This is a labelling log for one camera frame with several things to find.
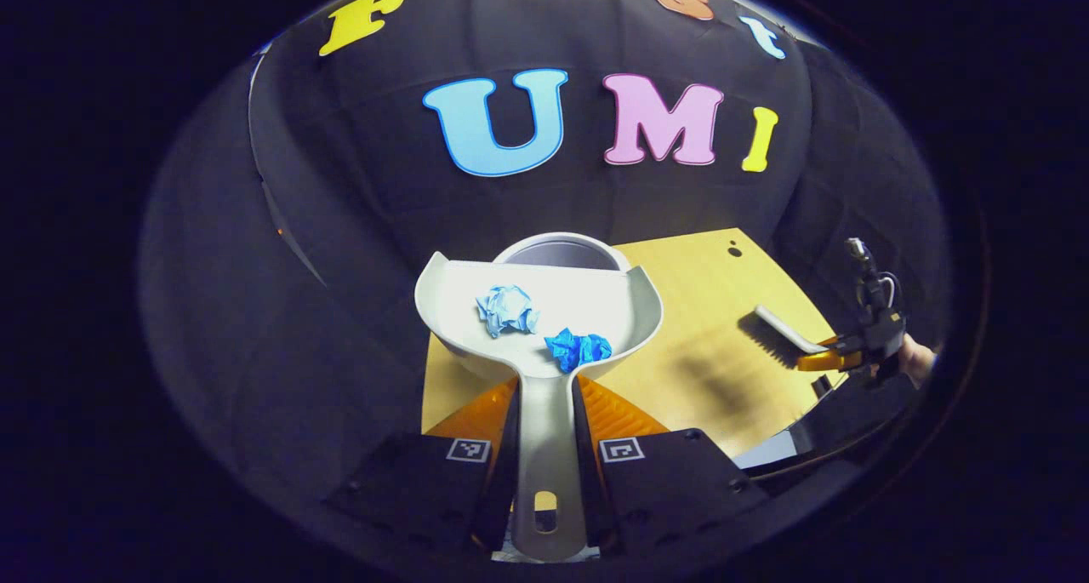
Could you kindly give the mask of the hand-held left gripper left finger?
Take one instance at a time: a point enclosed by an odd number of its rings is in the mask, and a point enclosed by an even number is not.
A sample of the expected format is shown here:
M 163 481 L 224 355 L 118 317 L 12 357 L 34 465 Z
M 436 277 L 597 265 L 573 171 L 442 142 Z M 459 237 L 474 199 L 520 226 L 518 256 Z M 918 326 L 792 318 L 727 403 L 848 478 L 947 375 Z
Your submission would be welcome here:
M 325 506 L 351 523 L 426 552 L 497 551 L 517 478 L 521 381 L 475 397 L 425 433 L 389 436 Z

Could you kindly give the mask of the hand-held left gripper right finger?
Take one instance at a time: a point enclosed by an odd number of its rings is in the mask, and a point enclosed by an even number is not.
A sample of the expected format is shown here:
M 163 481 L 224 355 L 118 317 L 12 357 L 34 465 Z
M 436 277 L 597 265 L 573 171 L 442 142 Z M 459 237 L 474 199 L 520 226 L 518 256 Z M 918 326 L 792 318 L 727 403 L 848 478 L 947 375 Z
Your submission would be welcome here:
M 589 545 L 604 552 L 665 552 L 724 531 L 770 501 L 707 432 L 669 432 L 584 376 L 572 394 Z

